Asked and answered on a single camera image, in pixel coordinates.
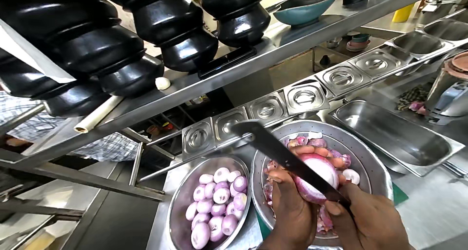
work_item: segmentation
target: plaid cloth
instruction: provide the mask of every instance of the plaid cloth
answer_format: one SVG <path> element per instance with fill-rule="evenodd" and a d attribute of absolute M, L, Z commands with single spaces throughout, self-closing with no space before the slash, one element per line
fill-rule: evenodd
<path fill-rule="evenodd" d="M 0 125 L 40 103 L 38 100 L 33 101 L 28 98 L 14 97 L 4 91 L 0 91 Z M 49 133 L 50 130 L 60 125 L 64 120 L 65 118 L 52 117 L 43 111 L 14 128 L 8 134 L 17 139 L 34 143 Z M 121 162 L 134 160 L 137 153 L 136 150 L 136 142 L 119 133 L 113 133 L 79 148 L 73 151 L 73 153 L 89 156 L 98 161 L 110 160 Z"/>

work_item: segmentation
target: blue bowl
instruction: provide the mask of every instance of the blue bowl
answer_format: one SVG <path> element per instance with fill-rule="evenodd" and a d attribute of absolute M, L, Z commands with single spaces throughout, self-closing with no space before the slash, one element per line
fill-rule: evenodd
<path fill-rule="evenodd" d="M 274 12 L 273 15 L 282 23 L 288 25 L 300 25 L 304 23 L 316 22 L 320 15 L 322 15 L 335 0 L 323 0 L 311 5 L 301 7 L 289 8 L 281 10 L 281 8 Z"/>

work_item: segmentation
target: hand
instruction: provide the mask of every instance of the hand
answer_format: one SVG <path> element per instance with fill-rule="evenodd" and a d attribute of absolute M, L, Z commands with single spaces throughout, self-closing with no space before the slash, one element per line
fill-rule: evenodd
<path fill-rule="evenodd" d="M 354 220 L 336 202 L 325 202 L 325 208 L 344 250 L 412 249 L 400 214 L 391 200 L 368 194 L 352 183 L 345 184 L 340 192 L 351 201 Z"/>

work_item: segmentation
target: knife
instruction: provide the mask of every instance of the knife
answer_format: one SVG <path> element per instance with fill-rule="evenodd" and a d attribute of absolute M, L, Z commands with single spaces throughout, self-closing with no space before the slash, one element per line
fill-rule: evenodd
<path fill-rule="evenodd" d="M 323 193 L 328 200 L 340 203 L 349 211 L 351 202 L 348 199 L 303 163 L 298 157 L 292 154 L 287 147 L 263 128 L 259 122 L 252 120 L 242 121 L 233 125 L 231 131 L 240 137 L 246 133 L 251 133 L 252 140 L 250 141 L 247 139 L 250 145 L 315 187 L 319 192 Z"/>

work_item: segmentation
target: stainless steel shelf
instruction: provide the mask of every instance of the stainless steel shelf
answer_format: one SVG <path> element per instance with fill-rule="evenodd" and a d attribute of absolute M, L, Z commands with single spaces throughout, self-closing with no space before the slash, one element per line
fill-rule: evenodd
<path fill-rule="evenodd" d="M 188 99 L 227 85 L 263 68 L 271 67 L 416 1 L 418 0 L 369 0 L 367 5 L 360 8 L 344 9 L 341 6 L 342 0 L 336 0 L 325 12 L 326 15 L 314 25 L 291 28 L 279 22 L 274 23 L 269 26 L 262 42 L 255 46 L 257 55 L 248 61 L 205 80 L 198 79 L 196 75 L 167 71 L 166 76 L 179 76 L 172 79 L 172 86 L 167 90 L 154 90 L 139 98 L 123 100 L 87 134 L 75 133 L 63 138 L 58 132 L 42 144 L 47 148 L 21 159 L 17 164 L 30 168 L 67 154 L 108 134 L 182 104 Z"/>

